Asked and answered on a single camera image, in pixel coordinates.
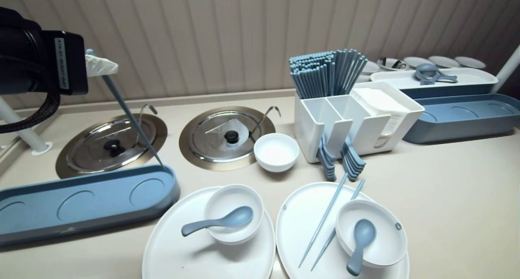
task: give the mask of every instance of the tray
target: tray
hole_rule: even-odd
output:
[[[217,243],[208,231],[183,237],[186,223],[204,219],[204,209],[220,186],[184,197],[159,220],[143,255],[143,279],[268,279],[275,262],[275,230],[264,209],[262,224],[251,240],[236,246]]]
[[[414,77],[415,70],[377,72],[370,76],[370,80],[385,81],[411,98],[485,94],[498,82],[495,76],[478,69],[449,68],[440,70],[446,75],[457,76],[458,83],[436,82],[433,85],[420,85]]]
[[[160,165],[0,191],[0,246],[57,238],[161,216],[180,196]]]
[[[502,94],[416,99],[426,111],[403,140],[414,144],[502,135],[520,121],[520,102]]]
[[[276,245],[288,277],[291,279],[408,279],[410,275],[408,251],[403,260],[393,266],[387,268],[363,266],[358,277],[351,276],[346,270],[349,255],[340,246],[337,237],[332,239],[329,247],[316,264],[316,268],[312,272],[310,271],[318,253],[329,238],[331,231],[336,227],[338,211],[351,199],[354,189],[349,186],[341,188],[312,248],[301,267],[298,268],[305,248],[337,188],[338,183],[331,182],[305,185],[295,190],[280,208],[276,222]],[[359,192],[357,199],[373,201],[363,192]]]

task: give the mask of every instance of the label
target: label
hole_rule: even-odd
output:
[[[61,89],[69,89],[69,74],[67,73],[67,55],[65,54],[65,40],[54,38],[56,48],[56,62],[58,66],[58,81]]]

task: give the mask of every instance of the small white bowl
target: small white bowl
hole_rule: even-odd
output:
[[[455,61],[459,62],[461,66],[468,68],[483,69],[487,67],[483,61],[470,57],[456,57]]]
[[[376,232],[372,244],[364,249],[363,265],[383,268],[400,262],[408,248],[405,229],[390,211],[373,201],[352,200],[338,212],[336,234],[346,253],[350,256],[356,248],[354,226],[363,218],[374,224]]]
[[[406,57],[403,59],[403,61],[406,64],[408,64],[408,66],[410,66],[410,68],[412,68],[412,69],[415,69],[418,65],[422,65],[422,64],[434,65],[431,61],[428,61],[427,59],[421,58],[421,57]]]
[[[398,61],[398,59],[394,58],[386,58],[386,66],[383,66],[383,63],[380,63],[377,61],[377,65],[383,70],[383,71],[405,71],[408,70],[410,66],[405,63],[405,67],[401,69],[394,69],[392,66],[394,66],[395,62]]]
[[[246,185],[233,184],[218,189],[206,204],[204,218],[222,218],[244,205],[253,209],[253,218],[248,224],[242,227],[208,227],[208,233],[221,244],[231,246],[253,238],[264,219],[264,203],[260,195]]]
[[[270,172],[283,172],[291,168],[299,155],[296,140],[288,135],[272,133],[258,138],[253,147],[256,161]]]
[[[361,74],[371,75],[377,71],[379,71],[379,65],[373,61],[367,61],[366,65],[364,65],[364,68],[361,71]]]
[[[459,68],[459,62],[454,59],[443,57],[443,56],[431,56],[428,58],[431,62],[433,62],[439,68]]]

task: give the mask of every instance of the white utensil organizer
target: white utensil organizer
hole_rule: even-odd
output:
[[[347,136],[359,155],[391,151],[405,136],[424,111],[412,98],[386,82],[367,82],[356,88],[379,89],[409,109],[399,126],[384,144],[375,146],[391,115],[372,116],[351,95],[300,99],[295,96],[294,134],[308,163],[319,162],[316,154],[321,135],[325,133],[326,146],[340,158],[340,150]]]

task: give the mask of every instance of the stainless steel lid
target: stainless steel lid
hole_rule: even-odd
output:
[[[253,164],[255,140],[275,132],[275,126],[266,118],[249,136],[262,116],[257,110],[241,106],[204,112],[184,127],[180,151],[192,164],[209,170],[234,170]]]
[[[164,122],[155,116],[143,115],[141,128],[158,151],[167,135]],[[110,171],[138,159],[140,162],[132,165],[142,165],[151,156],[143,156],[148,148],[142,139],[137,141],[136,137],[137,131],[124,115],[97,123],[63,148],[56,162],[56,172],[59,177],[65,178]]]

